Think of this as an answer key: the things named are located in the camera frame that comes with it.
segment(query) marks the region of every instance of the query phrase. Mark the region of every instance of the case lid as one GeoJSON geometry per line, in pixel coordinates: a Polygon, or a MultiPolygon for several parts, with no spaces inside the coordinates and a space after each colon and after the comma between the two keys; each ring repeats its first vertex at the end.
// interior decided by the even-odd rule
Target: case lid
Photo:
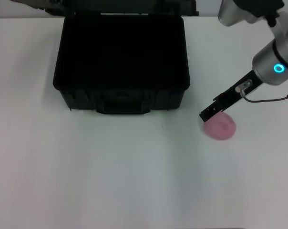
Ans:
{"type": "Polygon", "coordinates": [[[56,16],[138,13],[198,16],[196,0],[12,0],[56,16]]]}

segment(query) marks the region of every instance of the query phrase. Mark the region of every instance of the case handle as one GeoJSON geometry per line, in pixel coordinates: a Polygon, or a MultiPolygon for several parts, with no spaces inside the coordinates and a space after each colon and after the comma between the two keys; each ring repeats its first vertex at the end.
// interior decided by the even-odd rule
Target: case handle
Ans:
{"type": "Polygon", "coordinates": [[[105,115],[142,115],[150,112],[150,104],[140,103],[97,103],[96,112],[105,115]]]}

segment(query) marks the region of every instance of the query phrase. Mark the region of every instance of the black case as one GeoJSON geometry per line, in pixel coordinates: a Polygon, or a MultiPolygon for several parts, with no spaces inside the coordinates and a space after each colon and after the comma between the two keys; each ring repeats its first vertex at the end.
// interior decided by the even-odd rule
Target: black case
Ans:
{"type": "Polygon", "coordinates": [[[129,0],[127,5],[126,0],[104,2],[48,1],[57,8],[46,8],[47,12],[67,16],[54,87],[70,109],[102,114],[177,109],[190,85],[180,16],[198,15],[195,0],[129,0]]]}

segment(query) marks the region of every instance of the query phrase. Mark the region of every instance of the white tabletop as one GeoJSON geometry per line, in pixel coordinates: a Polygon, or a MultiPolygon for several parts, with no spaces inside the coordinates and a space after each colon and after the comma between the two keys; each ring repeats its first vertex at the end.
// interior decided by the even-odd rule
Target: white tabletop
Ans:
{"type": "Polygon", "coordinates": [[[0,19],[0,229],[288,228],[288,101],[235,104],[228,141],[198,116],[251,70],[265,22],[185,18],[191,86],[178,110],[139,116],[67,108],[52,85],[62,23],[0,19]]]}

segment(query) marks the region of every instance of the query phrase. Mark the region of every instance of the pink ball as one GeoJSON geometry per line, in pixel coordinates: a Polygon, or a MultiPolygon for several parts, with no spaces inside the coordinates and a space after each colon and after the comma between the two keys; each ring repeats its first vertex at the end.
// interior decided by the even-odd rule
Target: pink ball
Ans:
{"type": "Polygon", "coordinates": [[[236,131],[236,124],[226,113],[219,112],[204,123],[205,133],[217,140],[227,140],[236,131]]]}

